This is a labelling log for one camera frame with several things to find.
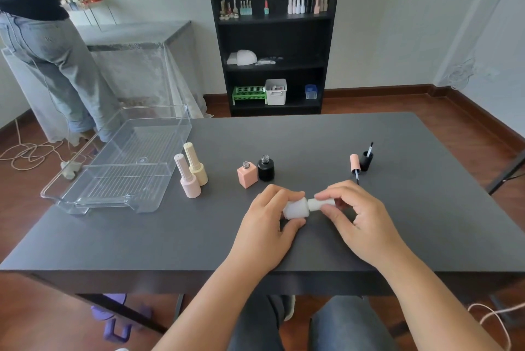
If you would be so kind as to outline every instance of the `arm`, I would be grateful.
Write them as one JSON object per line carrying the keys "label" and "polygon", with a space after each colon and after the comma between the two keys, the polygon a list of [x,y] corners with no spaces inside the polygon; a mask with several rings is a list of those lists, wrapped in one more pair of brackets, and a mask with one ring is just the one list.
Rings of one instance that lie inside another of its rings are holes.
{"label": "arm", "polygon": [[444,283],[403,242],[384,204],[352,181],[334,184],[316,195],[351,206],[352,223],[335,206],[321,210],[345,243],[376,267],[396,294],[419,351],[501,351]]}
{"label": "arm", "polygon": [[288,201],[303,192],[269,185],[255,198],[241,222],[232,250],[153,351],[226,350],[237,318],[259,281],[291,247],[305,219],[279,219]]}

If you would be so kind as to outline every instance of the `black bookshelf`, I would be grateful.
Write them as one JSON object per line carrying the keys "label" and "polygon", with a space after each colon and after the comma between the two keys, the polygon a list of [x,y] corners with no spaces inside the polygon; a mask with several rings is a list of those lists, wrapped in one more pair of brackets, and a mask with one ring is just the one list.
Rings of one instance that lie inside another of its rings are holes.
{"label": "black bookshelf", "polygon": [[[232,116],[321,113],[337,0],[328,0],[325,12],[292,15],[287,14],[288,0],[268,0],[268,15],[264,15],[265,0],[251,0],[253,15],[226,21],[219,19],[220,1],[211,0]],[[233,8],[233,0],[226,1]],[[230,53],[239,49],[249,49],[258,58],[278,56],[283,59],[275,65],[227,65]],[[270,78],[286,79],[285,105],[265,105],[263,100],[232,104],[236,86],[264,86]],[[316,100],[305,99],[306,84],[317,85]]]}

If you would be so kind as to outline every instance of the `person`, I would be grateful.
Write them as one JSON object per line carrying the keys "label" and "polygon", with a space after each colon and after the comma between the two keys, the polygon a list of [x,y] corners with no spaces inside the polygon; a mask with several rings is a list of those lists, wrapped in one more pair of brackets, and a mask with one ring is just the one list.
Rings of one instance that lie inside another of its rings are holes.
{"label": "person", "polygon": [[[279,264],[306,224],[301,218],[289,221],[282,231],[279,225],[286,203],[304,195],[269,185],[253,200],[229,255],[154,351],[284,350],[279,337],[279,325],[286,315],[282,298],[251,293]],[[352,181],[331,185],[315,198],[336,200],[337,207],[326,204],[322,212],[348,247],[388,281],[419,351],[501,351],[410,251],[382,202]],[[341,211],[348,207],[357,214],[353,222]],[[311,350],[322,351],[397,349],[368,303],[353,296],[333,297],[312,317],[309,344]]]}
{"label": "person", "polygon": [[[70,131],[91,138],[119,103],[61,0],[0,0],[0,36],[48,88]],[[99,134],[107,142],[114,129]]]}

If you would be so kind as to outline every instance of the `black glass bottle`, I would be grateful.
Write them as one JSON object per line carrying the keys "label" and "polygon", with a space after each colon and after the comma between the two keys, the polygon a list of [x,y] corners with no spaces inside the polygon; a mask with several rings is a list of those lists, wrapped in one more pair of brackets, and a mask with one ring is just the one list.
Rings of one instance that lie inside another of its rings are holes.
{"label": "black glass bottle", "polygon": [[257,173],[261,181],[268,182],[273,180],[275,177],[275,166],[270,156],[265,155],[259,160],[259,163],[257,163]]}

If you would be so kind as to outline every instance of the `jeans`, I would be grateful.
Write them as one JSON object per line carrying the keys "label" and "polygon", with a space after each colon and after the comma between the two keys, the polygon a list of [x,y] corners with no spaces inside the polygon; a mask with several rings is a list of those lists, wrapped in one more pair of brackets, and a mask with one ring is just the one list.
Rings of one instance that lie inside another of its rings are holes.
{"label": "jeans", "polygon": [[[284,351],[279,326],[285,312],[279,296],[252,295],[241,312],[228,351]],[[397,345],[367,301],[336,296],[310,320],[311,351],[397,351]]]}
{"label": "jeans", "polygon": [[70,19],[36,21],[0,12],[0,36],[49,90],[70,131],[96,127],[100,139],[109,140],[115,129],[102,127],[108,127],[119,102]]}

